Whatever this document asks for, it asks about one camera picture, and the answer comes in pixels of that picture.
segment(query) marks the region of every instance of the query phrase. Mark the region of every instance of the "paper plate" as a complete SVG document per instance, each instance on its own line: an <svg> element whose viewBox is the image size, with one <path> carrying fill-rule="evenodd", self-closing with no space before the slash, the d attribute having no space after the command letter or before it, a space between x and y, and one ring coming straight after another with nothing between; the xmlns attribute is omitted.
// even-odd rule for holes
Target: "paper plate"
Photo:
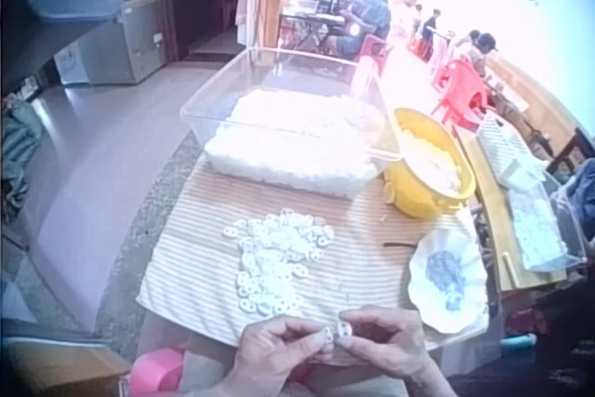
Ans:
<svg viewBox="0 0 595 397"><path fill-rule="evenodd" d="M444 257L460 259L460 262L456 260L455 265L460 265L460 276L465 279L459 283L459 287L454 280L456 276L453 270L456 269L435 269L437 263L442 265L438 259ZM432 280L427 275L429 259ZM421 320L438 332L456 334L475 323L485 311L487 273L479 247L466 234L444 229L430 232L419 242L409 262L409 271L409 297L417 306Z"/></svg>

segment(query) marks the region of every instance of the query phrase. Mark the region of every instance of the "gray cabinet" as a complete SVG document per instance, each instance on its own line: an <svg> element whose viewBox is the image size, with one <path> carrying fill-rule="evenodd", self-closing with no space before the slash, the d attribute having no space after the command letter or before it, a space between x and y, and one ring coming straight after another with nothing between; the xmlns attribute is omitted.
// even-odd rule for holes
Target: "gray cabinet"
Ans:
<svg viewBox="0 0 595 397"><path fill-rule="evenodd" d="M56 55L63 84L137 84L165 65L161 0L128 0L118 16Z"/></svg>

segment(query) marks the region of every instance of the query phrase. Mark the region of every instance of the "striped tablecloth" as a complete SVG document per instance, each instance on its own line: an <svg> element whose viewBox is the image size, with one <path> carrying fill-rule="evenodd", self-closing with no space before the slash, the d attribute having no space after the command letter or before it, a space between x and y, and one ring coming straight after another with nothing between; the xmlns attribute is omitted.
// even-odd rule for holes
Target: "striped tablecloth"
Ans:
<svg viewBox="0 0 595 397"><path fill-rule="evenodd" d="M460 229L473 237L475 230L468 209L435 220L408 218L383 204L382 186L381 179L373 181L351 202L220 175L202 156L154 248L137 300L167 320L236 346L244 327L258 316L238 308L241 253L222 229L238 218L263 218L290 207L326 218L336 232L322 260L307 264L309 277L294 281L304 297L304 317L330 323L339 311L365 304L411 308L406 287L413 249L383 243L417 243L435 228ZM482 319L455 338L429 329L429 346L486 328Z"/></svg>

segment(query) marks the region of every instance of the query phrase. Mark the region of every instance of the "wall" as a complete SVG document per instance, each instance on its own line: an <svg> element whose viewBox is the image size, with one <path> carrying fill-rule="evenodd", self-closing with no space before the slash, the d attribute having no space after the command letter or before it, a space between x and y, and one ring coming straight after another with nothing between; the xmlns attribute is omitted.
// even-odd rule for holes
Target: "wall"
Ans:
<svg viewBox="0 0 595 397"><path fill-rule="evenodd" d="M550 90L595 135L593 0L419 0L439 27L489 31L500 53Z"/></svg>

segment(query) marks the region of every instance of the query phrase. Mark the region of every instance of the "white paper plate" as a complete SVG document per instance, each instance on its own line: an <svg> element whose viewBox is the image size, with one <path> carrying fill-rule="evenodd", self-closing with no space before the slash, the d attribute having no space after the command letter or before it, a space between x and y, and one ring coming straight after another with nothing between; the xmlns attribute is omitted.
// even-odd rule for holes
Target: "white paper plate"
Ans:
<svg viewBox="0 0 595 397"><path fill-rule="evenodd" d="M458 311L446 309L446 293L426 277L428 257L440 250L450 251L461 258L465 287ZM417 306L421 320L438 332L456 334L475 323L485 311L487 273L479 247L466 234L444 229L426 234L409 262L409 271L409 297Z"/></svg>

